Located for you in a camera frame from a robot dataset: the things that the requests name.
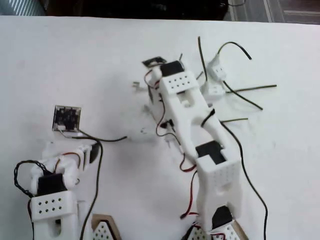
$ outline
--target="white plastic housing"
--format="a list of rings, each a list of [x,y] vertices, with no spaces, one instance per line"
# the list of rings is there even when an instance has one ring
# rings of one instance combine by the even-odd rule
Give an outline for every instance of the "white plastic housing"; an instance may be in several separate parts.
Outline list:
[[[183,151],[195,163],[198,158],[196,146],[191,139],[191,125],[201,125],[211,112],[206,100],[200,92],[198,81],[191,71],[180,72],[168,77],[163,77],[159,83],[159,92],[165,104],[166,119],[172,119],[175,133],[181,143]],[[162,104],[155,103],[163,112]],[[224,129],[216,115],[211,116],[203,128],[225,146],[228,142]]]
[[[196,200],[199,222],[204,231],[212,230],[212,217],[219,207],[227,206],[234,218],[240,217],[242,189],[240,158],[222,149],[226,161],[215,164],[209,155],[196,160],[199,192]]]
[[[35,240],[75,240],[79,236],[76,196],[62,191],[31,199]],[[61,229],[55,221],[61,220]]]
[[[93,240],[113,240],[108,224],[101,221],[93,233]]]
[[[219,54],[215,55],[212,61],[208,63],[206,69],[214,81],[222,82],[227,78],[227,74],[220,64]]]

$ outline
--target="hole pattern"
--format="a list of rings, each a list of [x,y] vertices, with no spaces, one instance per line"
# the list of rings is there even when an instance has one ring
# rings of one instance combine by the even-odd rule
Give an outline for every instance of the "hole pattern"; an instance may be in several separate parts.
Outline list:
[[[50,202],[51,202],[51,203],[55,203],[56,200],[57,200],[58,202],[61,202],[61,201],[62,201],[62,198],[59,197],[58,199],[51,199]],[[50,203],[49,203],[48,200],[45,200],[44,202],[40,201],[40,202],[38,202],[38,205],[41,206],[43,203],[46,204],[46,205],[48,205],[48,204],[50,205]],[[55,207],[52,207],[51,209],[46,208],[44,211],[43,211],[43,210],[39,210],[38,213],[39,213],[39,214],[44,214],[44,212],[49,213],[50,211],[54,212],[54,211],[56,211],[56,210],[57,210],[57,209],[56,209]]]

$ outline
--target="black wire end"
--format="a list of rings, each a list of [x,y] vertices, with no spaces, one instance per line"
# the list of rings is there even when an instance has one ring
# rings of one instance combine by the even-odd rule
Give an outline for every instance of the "black wire end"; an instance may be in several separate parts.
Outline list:
[[[181,220],[184,219],[187,215],[188,215],[187,213],[182,214],[182,215],[180,216],[180,219],[181,219]]]
[[[205,64],[205,60],[204,60],[204,55],[202,53],[200,36],[198,36],[198,48],[199,48],[201,63],[202,63],[202,67],[203,67],[203,72],[204,72],[204,75],[205,75],[205,81],[208,82],[207,69],[206,69],[206,64]]]
[[[242,50],[242,52],[246,55],[246,57],[247,57],[249,60],[252,60],[252,57],[251,57],[250,54],[245,50],[245,48],[244,48],[243,46],[241,46],[239,43],[236,43],[236,42],[234,42],[234,41],[228,41],[228,42],[226,42],[225,44],[223,44],[223,45],[220,47],[220,49],[219,49],[219,51],[218,51],[218,54],[220,54],[221,49],[222,49],[225,45],[227,45],[227,44],[234,44],[234,45],[236,45],[237,47],[239,47],[239,48]]]

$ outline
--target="white plastic bracket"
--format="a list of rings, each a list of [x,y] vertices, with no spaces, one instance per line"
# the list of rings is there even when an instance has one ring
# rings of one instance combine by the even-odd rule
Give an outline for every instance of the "white plastic bracket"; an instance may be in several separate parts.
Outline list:
[[[196,160],[199,177],[196,205],[199,222],[206,232],[212,230],[212,217],[219,207],[227,206],[234,218],[241,214],[240,158],[229,149],[220,153],[226,160],[220,164],[215,164],[209,155]]]
[[[93,240],[113,240],[113,236],[105,221],[101,221],[93,233]]]
[[[78,238],[78,210],[72,191],[62,191],[31,199],[31,218],[35,240]]]
[[[216,82],[220,83],[226,80],[227,78],[227,74],[220,63],[219,54],[216,54],[212,61],[208,63],[206,69],[209,75],[212,77],[212,79]]]

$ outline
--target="connector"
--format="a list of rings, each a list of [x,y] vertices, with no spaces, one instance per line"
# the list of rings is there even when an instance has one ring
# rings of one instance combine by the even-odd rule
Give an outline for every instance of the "connector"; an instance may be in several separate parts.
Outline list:
[[[222,65],[220,64],[219,54],[215,55],[211,62],[207,65],[207,71],[214,81],[221,83],[226,80],[227,74],[224,71]]]
[[[226,91],[220,84],[208,80],[201,86],[201,93],[205,100],[211,101],[220,99],[226,94]]]

